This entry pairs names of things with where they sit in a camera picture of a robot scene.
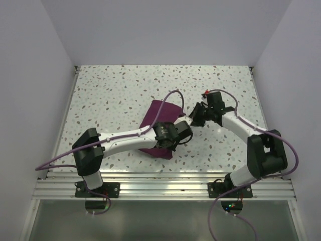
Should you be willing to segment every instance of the white enclosure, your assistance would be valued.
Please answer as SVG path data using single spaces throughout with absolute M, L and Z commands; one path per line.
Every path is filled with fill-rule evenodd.
M 290 0 L 42 0 L 75 65 L 254 66 Z

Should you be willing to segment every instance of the white wall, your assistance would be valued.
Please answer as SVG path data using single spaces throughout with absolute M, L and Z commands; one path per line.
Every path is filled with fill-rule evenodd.
M 57 138 L 73 64 L 40 0 L 0 3 L 0 237 L 17 240 Z
M 293 0 L 254 68 L 268 126 L 300 156 L 291 176 L 309 240 L 321 235 L 321 1 Z M 293 163 L 293 154 L 288 152 Z
M 42 0 L 75 64 L 254 66 L 290 0 Z

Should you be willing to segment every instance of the glass panel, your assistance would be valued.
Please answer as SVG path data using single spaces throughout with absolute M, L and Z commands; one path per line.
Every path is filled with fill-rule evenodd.
M 211 240 L 208 201 L 113 200 L 103 215 L 87 214 L 83 200 L 42 201 L 30 240 Z M 248 201 L 241 215 L 259 240 L 298 240 L 287 201 Z M 212 227 L 219 240 L 254 240 L 252 229 L 218 203 Z

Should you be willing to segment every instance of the purple cloth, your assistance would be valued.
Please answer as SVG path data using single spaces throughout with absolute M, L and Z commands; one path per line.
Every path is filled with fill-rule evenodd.
M 153 100 L 151 105 L 140 124 L 139 128 L 149 126 L 154 121 L 159 107 L 161 106 L 162 101 L 160 100 Z M 157 122 L 172 122 L 174 123 L 176 119 L 181 116 L 182 108 L 171 103 L 165 102 L 162 111 L 158 116 Z M 148 153 L 153 157 L 161 157 L 165 159 L 171 159 L 173 157 L 172 151 L 168 149 L 160 149 L 160 148 L 152 148 L 152 149 L 140 149 L 142 152 Z

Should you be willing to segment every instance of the black bracket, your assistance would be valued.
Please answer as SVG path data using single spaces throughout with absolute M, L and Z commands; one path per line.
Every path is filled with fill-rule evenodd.
M 75 197 L 100 197 L 94 195 L 86 190 L 85 184 L 83 181 L 76 182 L 76 192 Z M 101 187 L 92 190 L 93 192 L 97 192 L 100 194 L 107 194 L 110 198 L 118 198 L 120 191 L 120 183 L 119 182 L 104 182 Z
M 225 191 L 222 191 L 224 189 L 223 182 L 209 182 L 207 184 L 207 190 L 209 192 L 209 198 L 216 198 L 220 194 L 224 193 Z M 242 189 L 235 190 L 234 192 L 231 192 L 224 196 L 225 198 L 239 198 L 242 196 L 243 198 L 251 198 L 253 197 L 252 188 L 251 185 L 248 185 Z

